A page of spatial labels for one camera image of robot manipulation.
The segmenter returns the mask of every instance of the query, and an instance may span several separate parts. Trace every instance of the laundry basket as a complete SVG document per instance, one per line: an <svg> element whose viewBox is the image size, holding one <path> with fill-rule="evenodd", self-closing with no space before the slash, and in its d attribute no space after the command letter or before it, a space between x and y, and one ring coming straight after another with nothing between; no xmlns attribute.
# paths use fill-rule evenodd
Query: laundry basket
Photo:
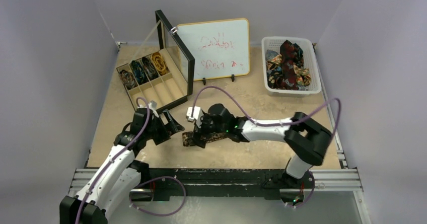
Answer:
<svg viewBox="0 0 427 224"><path fill-rule="evenodd" d="M280 46L289 40L292 43L296 43L303 50L304 54L304 68L308 68L311 75L311 83L307 86L304 91L301 90L278 90L272 89L267 84L267 69L265 54L267 50L273 50L280 53ZM264 37L262 39L262 69L264 71L264 85L267 89L267 93L270 96L282 96L282 97L306 97L311 94L319 93L322 90L320 84L319 68L317 66L316 55L312 43L308 39L294 38L294 37Z"/></svg>

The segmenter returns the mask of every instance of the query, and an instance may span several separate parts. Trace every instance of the whiteboard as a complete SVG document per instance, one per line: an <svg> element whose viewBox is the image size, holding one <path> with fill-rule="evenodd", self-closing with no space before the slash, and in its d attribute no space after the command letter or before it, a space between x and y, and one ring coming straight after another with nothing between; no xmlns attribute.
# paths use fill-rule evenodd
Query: whiteboard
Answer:
<svg viewBox="0 0 427 224"><path fill-rule="evenodd" d="M195 59L194 80L249 73L249 22L219 20L177 26L178 35ZM188 62L181 62L187 79Z"/></svg>

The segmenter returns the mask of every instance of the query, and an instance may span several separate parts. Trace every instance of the beige table surface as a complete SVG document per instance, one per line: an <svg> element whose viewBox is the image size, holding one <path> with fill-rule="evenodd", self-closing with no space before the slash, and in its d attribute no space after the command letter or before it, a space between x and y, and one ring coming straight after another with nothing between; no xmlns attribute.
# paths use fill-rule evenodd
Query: beige table surface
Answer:
<svg viewBox="0 0 427 224"><path fill-rule="evenodd" d="M116 66L129 63L138 46L121 47ZM156 48L144 48L137 57L153 52ZM267 95L263 83L262 53L260 47L251 47L251 71L246 76L231 79L208 80L207 86L225 89L242 105L243 109L255 119L283 119L292 117L295 112L310 113L324 102L322 93L305 98L271 97ZM192 105L197 92L203 88L201 81L194 82L193 95L189 101L172 109L172 116L192 131L193 124L186 121L185 113ZM197 100L197 106L207 111L214 103L222 103L235 116L243 116L237 106L222 92L215 89L203 91ZM99 167L113 146L113 141L125 124L132 121L133 107L116 71L113 72L105 103L98 121L97 130L89 155L88 167ZM313 117L330 130L331 124L326 109ZM294 155L292 149L283 142L254 141L232 142L229 139L208 143L205 149L184 147L182 132L158 146L150 140L136 159L158 168L257 168L281 169ZM322 166L314 169L340 169L335 142L329 146Z"/></svg>

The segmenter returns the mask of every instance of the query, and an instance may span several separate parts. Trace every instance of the red handwriting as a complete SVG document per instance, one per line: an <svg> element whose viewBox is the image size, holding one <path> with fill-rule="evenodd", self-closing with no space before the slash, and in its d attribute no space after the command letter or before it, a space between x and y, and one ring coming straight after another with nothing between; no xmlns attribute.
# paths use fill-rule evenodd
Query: red handwriting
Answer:
<svg viewBox="0 0 427 224"><path fill-rule="evenodd" d="M237 66L237 63L234 60L226 64L224 62L212 61L208 59L208 60L202 60L200 64L206 69L222 69L222 68L225 68L226 65L231 65L231 67Z"/></svg>
<svg viewBox="0 0 427 224"><path fill-rule="evenodd" d="M199 48L199 50L202 50L204 48L208 47L218 47L223 49L231 48L233 49L233 42L225 40L224 33L218 33L218 36L215 37L207 37L203 36L200 39L200 42L202 46Z"/></svg>

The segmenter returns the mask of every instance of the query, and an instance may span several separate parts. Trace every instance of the white wall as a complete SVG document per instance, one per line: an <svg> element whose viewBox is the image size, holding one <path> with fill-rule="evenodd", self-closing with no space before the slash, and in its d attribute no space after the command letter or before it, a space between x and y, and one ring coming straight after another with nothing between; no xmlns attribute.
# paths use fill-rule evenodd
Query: white wall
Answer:
<svg viewBox="0 0 427 224"><path fill-rule="evenodd" d="M374 223L425 223L427 0L343 0L318 44Z"/></svg>
<svg viewBox="0 0 427 224"><path fill-rule="evenodd" d="M93 0L0 0L2 223L58 223L116 51Z"/></svg>
<svg viewBox="0 0 427 224"><path fill-rule="evenodd" d="M265 36L320 39L341 0L95 0L118 41L143 41L162 9L171 24L249 20L250 40Z"/></svg>

